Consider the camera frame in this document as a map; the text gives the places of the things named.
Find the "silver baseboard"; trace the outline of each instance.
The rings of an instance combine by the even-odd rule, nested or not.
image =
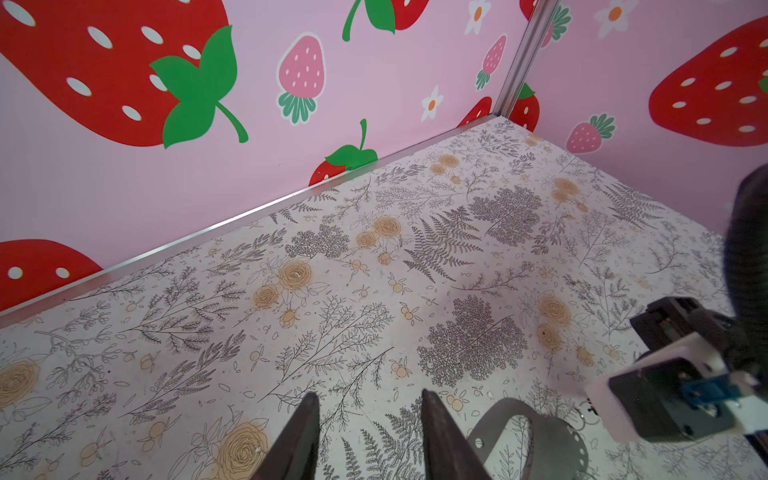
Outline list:
[[[313,195],[317,195],[320,192],[328,190],[329,188],[336,187],[341,183],[352,180],[353,178],[357,178],[360,175],[365,175],[375,170],[376,168],[391,164],[393,161],[407,157],[410,154],[414,154],[415,152],[443,141],[446,138],[453,137],[462,133],[463,131],[469,130],[470,128],[484,124],[486,121],[492,120],[493,118],[496,118],[496,115],[492,114],[487,117],[475,120],[471,124],[464,125],[463,127],[454,128],[453,130],[447,131],[444,134],[440,134],[436,137],[432,137],[426,141],[423,141],[420,144],[413,145],[399,152],[388,155],[387,157],[384,157],[372,164],[366,165],[365,167],[358,168],[357,170],[349,170],[337,177],[330,178],[321,184],[313,185],[312,187],[307,187],[290,195],[286,195],[285,197],[278,198],[277,200],[273,200],[268,204],[262,205],[261,207],[253,208],[252,210],[243,212],[240,215],[216,223],[215,225],[211,225],[210,227],[202,229],[199,232],[192,233],[191,235],[187,235],[186,237],[180,238],[179,240],[167,243],[162,247],[158,247],[154,250],[142,253],[137,257],[125,260],[123,263],[111,266],[106,270],[94,273],[93,275],[86,276],[85,278],[69,283],[68,285],[65,285],[61,288],[35,297],[32,300],[19,303],[16,306],[12,306],[11,308],[0,312],[0,328],[12,325],[13,323],[21,322],[22,320],[44,312],[45,310],[51,309],[57,305],[61,305],[62,303],[84,295],[93,289],[97,289],[100,286],[104,286],[108,283],[114,282],[115,280],[119,280],[124,276],[137,272],[138,270],[150,266],[153,263],[157,263],[168,257],[172,257],[173,255],[181,253],[187,249],[190,249],[191,247],[205,243],[208,240],[220,237],[225,233],[240,228],[243,225],[247,225],[255,220],[259,220],[260,218],[266,217],[267,215],[273,214],[285,207],[298,204],[300,201],[306,200]]]

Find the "white floral tablecloth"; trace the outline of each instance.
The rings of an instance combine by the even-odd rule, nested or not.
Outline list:
[[[423,388],[465,432],[506,396],[578,429],[646,303],[730,311],[721,242],[496,118],[0,331],[0,477],[250,478],[308,391],[327,480],[423,478]],[[768,478],[741,437],[581,433],[595,478]]]

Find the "white flower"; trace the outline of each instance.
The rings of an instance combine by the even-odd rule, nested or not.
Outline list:
[[[486,2],[485,0],[472,0],[469,2],[469,22],[467,22],[467,29],[464,30],[464,35],[467,35],[470,31],[474,31],[475,35],[479,34],[482,18],[488,14],[490,9],[491,2]]]
[[[640,0],[611,0],[611,6],[603,8],[594,14],[594,19],[600,22],[599,38],[611,32],[611,30],[627,31],[629,21],[627,15],[632,12]]]
[[[435,119],[435,113],[437,112],[437,107],[440,105],[440,102],[442,102],[442,95],[438,95],[437,85],[435,85],[435,90],[432,90],[432,94],[422,100],[422,107],[424,107],[422,121],[426,120],[427,117],[432,120]]]

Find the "metal corner post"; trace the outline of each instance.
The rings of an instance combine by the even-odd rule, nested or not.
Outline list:
[[[559,3],[560,0],[538,0],[528,28],[525,29],[518,51],[515,53],[515,60],[512,61],[512,67],[509,69],[493,113],[509,118]]]

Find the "orange flower center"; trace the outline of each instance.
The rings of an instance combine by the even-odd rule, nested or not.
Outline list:
[[[608,20],[615,22],[621,17],[621,7],[616,7],[608,14]]]

